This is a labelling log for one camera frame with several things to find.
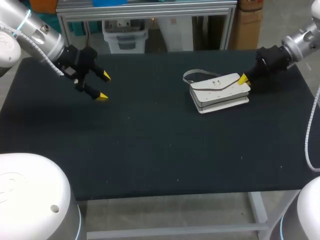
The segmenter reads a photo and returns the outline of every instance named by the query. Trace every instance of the white container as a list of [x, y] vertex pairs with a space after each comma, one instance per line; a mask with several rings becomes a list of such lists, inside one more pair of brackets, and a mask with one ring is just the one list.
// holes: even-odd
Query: white container
[[191, 16], [157, 18], [168, 52], [193, 51]]
[[145, 53], [148, 29], [133, 32], [106, 32], [105, 21], [102, 21], [104, 40], [108, 42], [112, 54]]

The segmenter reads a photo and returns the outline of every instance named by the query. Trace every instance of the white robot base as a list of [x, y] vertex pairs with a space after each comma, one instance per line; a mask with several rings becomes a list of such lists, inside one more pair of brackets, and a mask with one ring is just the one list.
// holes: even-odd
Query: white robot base
[[86, 240], [64, 172], [28, 153], [0, 155], [0, 239]]

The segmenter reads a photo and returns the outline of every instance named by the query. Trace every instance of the table leg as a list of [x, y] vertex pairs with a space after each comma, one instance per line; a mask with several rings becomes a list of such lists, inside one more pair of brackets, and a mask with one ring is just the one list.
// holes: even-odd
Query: table leg
[[264, 224], [268, 220], [268, 215], [264, 205], [264, 201], [259, 191], [248, 192], [248, 198], [251, 204], [252, 213], [256, 223]]
[[84, 25], [84, 31], [85, 31], [85, 36], [86, 36], [85, 46], [87, 47], [87, 46], [90, 46], [90, 43], [91, 43], [90, 25], [89, 25], [88, 21], [84, 21], [83, 25]]
[[233, 21], [234, 21], [234, 16], [235, 16], [235, 9], [230, 8], [226, 17], [225, 17], [224, 27], [223, 27], [223, 31], [222, 31], [222, 38], [221, 38], [221, 43], [220, 43], [220, 50], [228, 49], [231, 29], [232, 29], [232, 25], [233, 25]]
[[65, 29], [65, 25], [64, 25], [63, 20], [62, 20], [62, 16], [58, 15], [57, 17], [58, 17], [58, 21], [59, 21], [60, 28], [61, 28], [61, 35], [67, 41], [66, 29]]
[[284, 195], [278, 202], [276, 208], [271, 212], [271, 214], [268, 217], [268, 220], [266, 221], [266, 224], [268, 226], [267, 230], [260, 230], [258, 232], [259, 240], [269, 240], [271, 233], [280, 220], [280, 218], [285, 214], [290, 204], [293, 202], [293, 200], [296, 198], [296, 196], [299, 194], [300, 190], [290, 190], [285, 191]]
[[68, 22], [64, 16], [59, 16], [58, 19], [59, 19], [60, 26], [63, 26], [63, 28], [61, 27], [61, 30], [63, 29], [62, 33], [65, 39], [65, 45], [69, 46], [72, 44], [72, 40], [71, 40], [71, 34], [70, 34]]
[[232, 31], [232, 26], [234, 24], [234, 17], [235, 17], [236, 9], [231, 8], [230, 11], [231, 11], [231, 17], [230, 17], [230, 21], [229, 21], [229, 26], [228, 26], [226, 40], [225, 40], [225, 46], [224, 46], [224, 49], [226, 49], [226, 50], [228, 49], [228, 46], [229, 46], [230, 35], [231, 35], [231, 31]]

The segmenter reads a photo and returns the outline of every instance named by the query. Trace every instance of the cardboard box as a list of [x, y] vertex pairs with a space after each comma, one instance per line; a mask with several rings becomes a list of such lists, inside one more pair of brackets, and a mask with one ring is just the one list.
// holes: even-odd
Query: cardboard box
[[264, 0], [238, 0], [242, 11], [258, 11], [264, 6]]
[[238, 9], [234, 16], [229, 49], [256, 49], [262, 18], [262, 10], [245, 12]]

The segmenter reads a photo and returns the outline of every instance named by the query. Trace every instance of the robotic arm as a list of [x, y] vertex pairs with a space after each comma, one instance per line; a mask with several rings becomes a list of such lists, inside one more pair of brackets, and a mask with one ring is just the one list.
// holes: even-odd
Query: robotic arm
[[0, 77], [21, 56], [21, 48], [31, 56], [47, 62], [59, 75], [74, 81], [75, 89], [84, 91], [94, 100], [108, 97], [85, 82], [89, 70], [103, 81], [107, 72], [95, 64], [97, 52], [92, 47], [82, 50], [65, 46], [64, 38], [17, 0], [0, 0]]
[[274, 45], [271, 48], [261, 47], [256, 52], [256, 64], [245, 72], [239, 84], [255, 81], [285, 71], [320, 49], [320, 0], [315, 0], [311, 7], [313, 20], [300, 28], [297, 32], [286, 36], [282, 46]]

